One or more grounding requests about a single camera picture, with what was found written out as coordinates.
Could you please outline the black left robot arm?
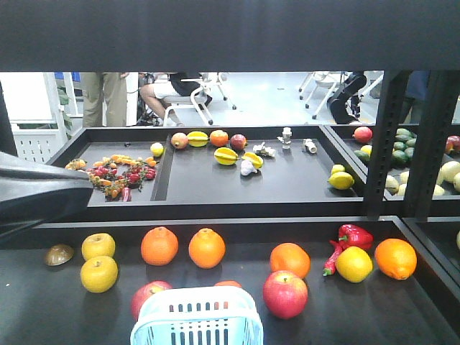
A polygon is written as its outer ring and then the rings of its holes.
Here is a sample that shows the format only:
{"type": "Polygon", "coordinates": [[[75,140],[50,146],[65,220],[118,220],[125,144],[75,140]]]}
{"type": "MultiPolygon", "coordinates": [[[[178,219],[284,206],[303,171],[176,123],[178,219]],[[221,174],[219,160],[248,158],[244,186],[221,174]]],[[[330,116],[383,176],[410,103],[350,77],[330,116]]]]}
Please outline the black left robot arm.
{"type": "Polygon", "coordinates": [[[41,224],[87,210],[93,185],[86,173],[1,153],[1,245],[41,224]]]}

